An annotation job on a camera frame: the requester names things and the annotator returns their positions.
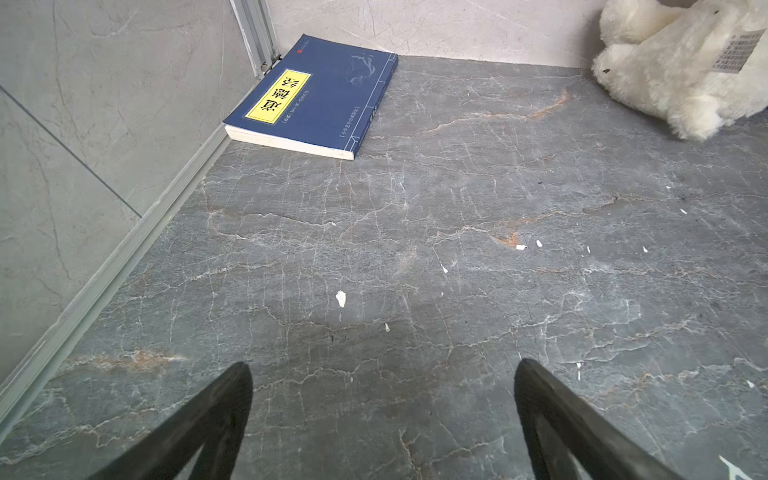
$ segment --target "blue book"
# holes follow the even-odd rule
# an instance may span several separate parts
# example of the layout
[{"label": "blue book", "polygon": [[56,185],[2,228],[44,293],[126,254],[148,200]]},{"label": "blue book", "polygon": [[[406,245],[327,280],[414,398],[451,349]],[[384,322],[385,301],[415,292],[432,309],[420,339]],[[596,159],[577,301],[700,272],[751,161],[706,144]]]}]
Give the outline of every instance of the blue book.
[{"label": "blue book", "polygon": [[233,140],[353,160],[397,61],[302,35],[224,127]]}]

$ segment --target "drawing on book cover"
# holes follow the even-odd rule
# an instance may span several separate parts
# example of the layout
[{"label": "drawing on book cover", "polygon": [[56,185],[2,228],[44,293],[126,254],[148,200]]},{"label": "drawing on book cover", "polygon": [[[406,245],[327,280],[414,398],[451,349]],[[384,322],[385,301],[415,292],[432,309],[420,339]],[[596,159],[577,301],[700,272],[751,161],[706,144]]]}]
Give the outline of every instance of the drawing on book cover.
[{"label": "drawing on book cover", "polygon": [[[382,80],[382,77],[384,76],[384,72],[387,71],[387,65],[392,62],[395,65],[397,65],[397,55],[391,53],[389,54],[389,58],[387,58],[387,61],[385,63],[384,68],[382,69],[381,73],[379,74],[379,79],[376,81],[376,87],[379,86],[379,84],[383,84],[383,87],[386,88],[387,79]],[[371,102],[371,99],[373,98],[373,93],[376,91],[376,87],[373,88],[373,91],[371,92],[371,95],[368,96],[368,101],[366,102],[366,106],[362,108],[362,114],[358,115],[357,123],[355,124],[355,127],[352,129],[352,133],[349,136],[349,140],[346,141],[346,145],[344,145],[344,150],[354,151],[357,145],[360,143],[361,139],[366,136],[366,132],[368,131],[368,127],[371,124],[371,120],[373,119],[373,115],[376,114],[376,108],[379,106],[379,101],[375,100],[373,103]],[[366,110],[370,108],[371,114],[368,117],[368,122],[362,126],[362,130],[359,131],[357,129],[357,126],[360,124],[360,119],[365,115]]]},{"label": "drawing on book cover", "polygon": [[346,71],[346,80],[353,85],[359,85],[364,78],[374,73],[376,73],[376,67],[373,66],[372,55],[352,55]]}]

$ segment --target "floor debris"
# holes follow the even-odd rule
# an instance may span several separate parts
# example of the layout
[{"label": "floor debris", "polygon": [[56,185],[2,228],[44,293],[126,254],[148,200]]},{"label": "floor debris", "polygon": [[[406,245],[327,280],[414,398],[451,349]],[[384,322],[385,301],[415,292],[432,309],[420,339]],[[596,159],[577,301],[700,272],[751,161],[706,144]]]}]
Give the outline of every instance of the floor debris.
[{"label": "floor debris", "polygon": [[339,292],[336,294],[336,299],[339,301],[339,306],[344,308],[344,304],[346,303],[346,293],[344,293],[342,290],[339,290]]},{"label": "floor debris", "polygon": [[752,480],[750,477],[746,476],[746,473],[744,473],[744,470],[735,466],[733,463],[728,462],[726,459],[723,458],[722,455],[718,455],[718,458],[722,463],[726,464],[728,467],[728,480],[737,480],[737,478],[741,478],[743,480]]}]

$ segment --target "wall tile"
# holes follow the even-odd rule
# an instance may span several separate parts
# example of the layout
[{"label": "wall tile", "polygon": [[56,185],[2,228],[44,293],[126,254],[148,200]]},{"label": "wall tile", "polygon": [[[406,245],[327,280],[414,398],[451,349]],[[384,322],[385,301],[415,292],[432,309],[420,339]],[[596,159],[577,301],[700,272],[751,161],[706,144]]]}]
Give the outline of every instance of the wall tile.
[{"label": "wall tile", "polygon": [[401,55],[582,67],[605,0],[268,0],[281,51],[302,33]]},{"label": "wall tile", "polygon": [[144,213],[255,84],[227,0],[0,4],[0,84]]},{"label": "wall tile", "polygon": [[137,221],[0,93],[0,382]]}]

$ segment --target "yellow label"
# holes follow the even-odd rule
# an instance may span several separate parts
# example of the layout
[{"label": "yellow label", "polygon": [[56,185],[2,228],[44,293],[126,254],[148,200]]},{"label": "yellow label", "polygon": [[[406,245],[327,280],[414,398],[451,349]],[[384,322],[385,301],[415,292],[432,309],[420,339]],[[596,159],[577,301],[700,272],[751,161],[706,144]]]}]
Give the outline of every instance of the yellow label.
[{"label": "yellow label", "polygon": [[311,74],[295,70],[285,70],[283,75],[272,84],[258,102],[250,109],[245,118],[274,124],[288,108]]}]

